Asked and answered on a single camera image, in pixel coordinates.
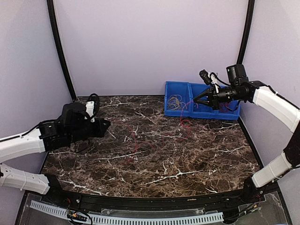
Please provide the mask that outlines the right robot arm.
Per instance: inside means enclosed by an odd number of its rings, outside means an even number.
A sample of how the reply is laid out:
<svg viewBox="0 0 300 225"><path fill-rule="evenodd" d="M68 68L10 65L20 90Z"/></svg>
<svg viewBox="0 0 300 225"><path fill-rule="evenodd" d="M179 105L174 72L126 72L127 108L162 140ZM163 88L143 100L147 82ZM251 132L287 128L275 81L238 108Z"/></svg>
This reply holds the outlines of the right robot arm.
<svg viewBox="0 0 300 225"><path fill-rule="evenodd" d="M253 103L271 113L292 132L283 152L274 160L244 181L238 198L243 203L254 201L263 187L280 179L300 166L300 109L261 81L250 81L242 64L227 67L229 83L219 87L213 80L213 72L202 70L199 76L208 88L193 98L193 102L219 109L220 103L233 100Z"/></svg>

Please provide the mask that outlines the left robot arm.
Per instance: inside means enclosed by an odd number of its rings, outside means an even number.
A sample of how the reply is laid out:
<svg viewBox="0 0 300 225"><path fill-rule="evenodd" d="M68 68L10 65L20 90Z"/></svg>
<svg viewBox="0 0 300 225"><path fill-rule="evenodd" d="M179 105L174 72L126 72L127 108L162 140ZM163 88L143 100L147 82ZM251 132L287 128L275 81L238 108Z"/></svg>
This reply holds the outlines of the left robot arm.
<svg viewBox="0 0 300 225"><path fill-rule="evenodd" d="M96 118L98 108L94 101L86 104L65 104L61 115L55 120L45 120L31 130L0 141L0 185L2 187L28 190L48 197L55 204L66 201L66 193L53 175L34 174L12 168L6 161L21 156L43 153L69 147L77 141L102 138L110 122Z"/></svg>

